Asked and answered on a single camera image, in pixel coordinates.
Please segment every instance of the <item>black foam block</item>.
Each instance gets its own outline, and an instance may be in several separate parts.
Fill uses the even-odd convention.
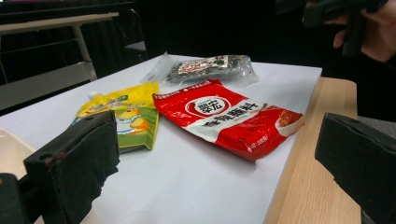
[[[39,187],[46,224],[80,223],[106,178],[118,171],[119,155],[110,110],[82,119],[25,159],[29,181]]]
[[[396,139],[356,119],[325,114],[315,158],[376,223],[395,223]]]

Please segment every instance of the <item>table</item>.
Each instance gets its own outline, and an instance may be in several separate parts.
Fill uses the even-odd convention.
[[[88,92],[136,85],[158,60],[4,115],[0,127],[41,148],[70,125]],[[261,82],[239,91],[304,112],[297,134],[251,163],[160,118],[155,148],[120,156],[120,171],[107,179],[84,223],[359,223],[359,207],[313,154],[325,112],[357,117],[356,85],[320,77],[320,68],[252,65]]]
[[[70,26],[78,42],[79,50],[83,61],[76,64],[59,68],[57,70],[28,77],[15,82],[9,82],[0,86],[0,110],[17,104],[33,100],[36,97],[58,91],[70,86],[76,85],[86,80],[96,80],[96,72],[90,58],[90,54],[85,45],[84,37],[80,30],[80,26],[86,23],[108,21],[113,17],[119,16],[118,12],[106,14],[91,14],[76,17],[57,18],[42,21],[28,21],[22,23],[11,23],[0,25],[0,54],[1,52],[1,36],[25,33],[31,31],[39,31],[53,29],[59,27]],[[4,71],[5,80],[7,82],[7,72]]]

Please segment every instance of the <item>dark background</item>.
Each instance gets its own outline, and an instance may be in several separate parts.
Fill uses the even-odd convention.
[[[126,45],[145,40],[148,57],[166,51],[197,57],[244,54],[253,62],[316,66],[323,77],[354,81],[358,86],[358,113],[373,119],[396,121],[393,85],[396,74],[386,64],[363,54],[345,57],[332,40],[343,27],[327,25],[304,28],[303,7],[276,15],[274,1],[138,0],[131,14],[120,10],[113,21],[81,27],[98,77],[105,77],[139,63]],[[2,52],[34,46],[43,41],[65,40],[71,29],[53,29],[2,37]],[[79,62],[77,43],[25,52],[2,53],[1,61],[13,79],[34,76]]]

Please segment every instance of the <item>clear plastic bag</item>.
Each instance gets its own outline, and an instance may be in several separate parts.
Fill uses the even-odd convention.
[[[246,55],[220,55],[179,62],[165,52],[141,82],[157,80],[160,87],[183,87],[209,78],[234,87],[246,87],[259,80]]]

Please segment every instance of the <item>food package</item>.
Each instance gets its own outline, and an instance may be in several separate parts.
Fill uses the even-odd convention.
[[[218,79],[153,98],[179,127],[248,161],[263,158],[304,125],[302,113],[249,99]]]
[[[247,55],[219,55],[179,62],[165,53],[141,82],[158,80],[164,87],[182,87],[210,78],[235,87],[246,87],[259,80]]]
[[[152,94],[158,92],[158,82],[150,82],[107,95],[95,94],[80,108],[72,124],[91,114],[114,110],[120,153],[138,148],[153,149],[159,112]]]

